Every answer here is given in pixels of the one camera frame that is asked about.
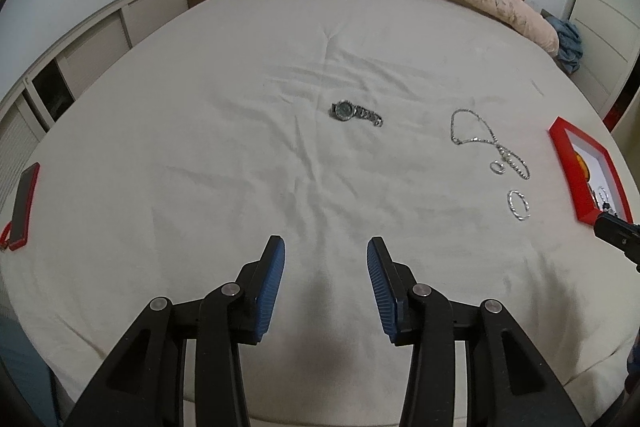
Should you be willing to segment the amber bangle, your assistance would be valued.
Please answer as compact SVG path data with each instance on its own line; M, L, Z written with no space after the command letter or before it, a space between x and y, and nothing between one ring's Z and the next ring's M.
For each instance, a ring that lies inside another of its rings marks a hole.
M577 164L582 169L582 173L584 174L585 179L588 181L590 179L590 170L588 165L585 163L584 158L579 153L575 153Z

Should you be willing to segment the silver wristwatch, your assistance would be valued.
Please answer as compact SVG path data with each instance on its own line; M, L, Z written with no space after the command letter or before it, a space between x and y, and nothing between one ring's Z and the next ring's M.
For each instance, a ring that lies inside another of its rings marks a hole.
M374 127L382 127L383 118L378 113L373 112L361 105L341 100L331 105L330 116L338 121L350 121L352 119L362 119L369 121Z

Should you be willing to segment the thin silver bangle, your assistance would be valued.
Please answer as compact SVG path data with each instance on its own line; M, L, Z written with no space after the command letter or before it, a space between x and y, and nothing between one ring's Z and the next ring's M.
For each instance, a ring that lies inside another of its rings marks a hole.
M589 192L590 192L594 207L600 208L598 200L597 200L597 195L596 195L596 193L594 193L594 191L593 191L593 189L592 189L592 187L590 185L589 185Z

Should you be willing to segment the red jewelry box tray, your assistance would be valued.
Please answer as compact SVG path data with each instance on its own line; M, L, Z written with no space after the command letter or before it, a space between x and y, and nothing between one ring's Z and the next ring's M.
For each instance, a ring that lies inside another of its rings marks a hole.
M555 119L548 135L564 172L576 219L584 225L594 225L600 213L608 212L628 223L634 222L622 181L608 150L562 117ZM588 181L577 164L576 152L588 165ZM600 208L593 205L589 185L597 195Z

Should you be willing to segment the blue crumpled cloth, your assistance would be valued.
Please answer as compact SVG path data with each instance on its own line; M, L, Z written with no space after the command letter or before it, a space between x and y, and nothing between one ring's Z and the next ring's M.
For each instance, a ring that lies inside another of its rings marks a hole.
M561 20L553 15L545 15L544 19L554 28L558 34L559 49L555 62L567 76L578 71L580 61L584 56L582 37L577 26L570 20Z

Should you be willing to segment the white wardrobe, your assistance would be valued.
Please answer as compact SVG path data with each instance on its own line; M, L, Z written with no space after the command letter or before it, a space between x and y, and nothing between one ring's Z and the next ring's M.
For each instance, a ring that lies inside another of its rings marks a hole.
M572 80L605 117L639 55L639 0L575 0L570 21L579 30L584 50Z

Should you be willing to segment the smartphone in red case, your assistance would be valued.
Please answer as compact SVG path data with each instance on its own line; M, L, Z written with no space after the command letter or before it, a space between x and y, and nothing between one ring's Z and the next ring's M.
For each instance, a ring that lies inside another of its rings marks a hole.
M32 201L39 173L40 164L34 162L22 172L20 181L18 181L9 231L8 247L10 251L16 251L27 244Z

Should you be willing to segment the white bed mattress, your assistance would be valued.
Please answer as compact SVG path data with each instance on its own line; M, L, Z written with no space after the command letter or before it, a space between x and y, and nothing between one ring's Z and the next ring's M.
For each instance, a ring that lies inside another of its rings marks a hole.
M341 100L378 113L330 116ZM577 221L548 130L610 153L539 46L446 0L209 0L126 53L32 153L29 238L1 256L29 340L77 400L154 297L204 297L286 260L270 329L242 351L250 416L398 422L410 352L383 333L369 239L446 297L506 305L585 421L620 395L639 277Z

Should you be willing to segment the low white wall cabinets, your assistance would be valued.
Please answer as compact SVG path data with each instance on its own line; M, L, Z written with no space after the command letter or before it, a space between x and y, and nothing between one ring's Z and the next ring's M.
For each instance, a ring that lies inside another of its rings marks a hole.
M59 38L1 101L1 198L47 132L107 69L186 12L188 0L115 0Z

